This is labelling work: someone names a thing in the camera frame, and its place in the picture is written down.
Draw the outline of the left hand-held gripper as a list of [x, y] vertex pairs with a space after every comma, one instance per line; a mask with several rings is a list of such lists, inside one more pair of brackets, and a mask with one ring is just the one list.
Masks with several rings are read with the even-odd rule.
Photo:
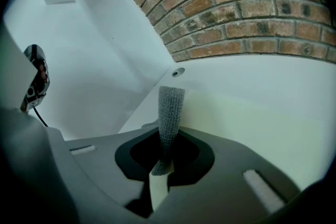
[[[49, 88], [50, 78], [45, 53], [40, 46], [38, 46], [37, 44], [32, 44], [28, 46], [24, 51], [24, 55], [27, 57], [30, 63], [37, 69], [37, 73], [26, 92], [26, 95], [24, 97], [21, 106], [21, 110], [23, 112], [28, 113], [29, 110], [34, 109], [36, 106], [41, 104]], [[40, 60], [43, 60], [47, 66], [47, 74], [48, 74], [47, 83], [43, 82], [40, 73], [38, 71], [37, 65]]]

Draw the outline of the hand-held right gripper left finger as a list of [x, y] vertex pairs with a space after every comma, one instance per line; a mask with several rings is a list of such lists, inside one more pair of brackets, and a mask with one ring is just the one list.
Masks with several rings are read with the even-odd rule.
[[144, 201], [127, 193], [131, 181], [114, 160], [93, 160], [105, 169], [91, 177], [93, 165], [81, 165], [61, 132], [44, 127], [17, 110], [0, 109], [0, 182], [18, 212], [4, 221], [15, 224], [162, 224], [162, 213], [143, 216]]

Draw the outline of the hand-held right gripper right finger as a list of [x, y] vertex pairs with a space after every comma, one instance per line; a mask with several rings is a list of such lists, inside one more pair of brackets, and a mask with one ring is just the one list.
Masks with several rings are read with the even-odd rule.
[[289, 202], [300, 189], [280, 169], [249, 147], [216, 135], [182, 127], [214, 152], [214, 164], [197, 183], [171, 187], [154, 212], [156, 224], [251, 224], [268, 216], [243, 173], [255, 170]]

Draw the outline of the person's left hand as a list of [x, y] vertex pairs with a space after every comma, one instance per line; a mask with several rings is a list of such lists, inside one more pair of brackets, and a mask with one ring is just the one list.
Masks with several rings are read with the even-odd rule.
[[48, 82], [47, 66], [43, 60], [40, 60], [38, 65], [38, 71], [40, 73], [41, 79], [44, 83]]

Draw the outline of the white table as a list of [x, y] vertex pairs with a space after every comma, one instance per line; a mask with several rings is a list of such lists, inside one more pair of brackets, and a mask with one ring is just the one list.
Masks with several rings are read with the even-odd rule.
[[336, 65], [276, 55], [181, 63], [160, 86], [186, 91], [181, 126], [240, 142], [300, 189], [320, 180], [336, 153]]

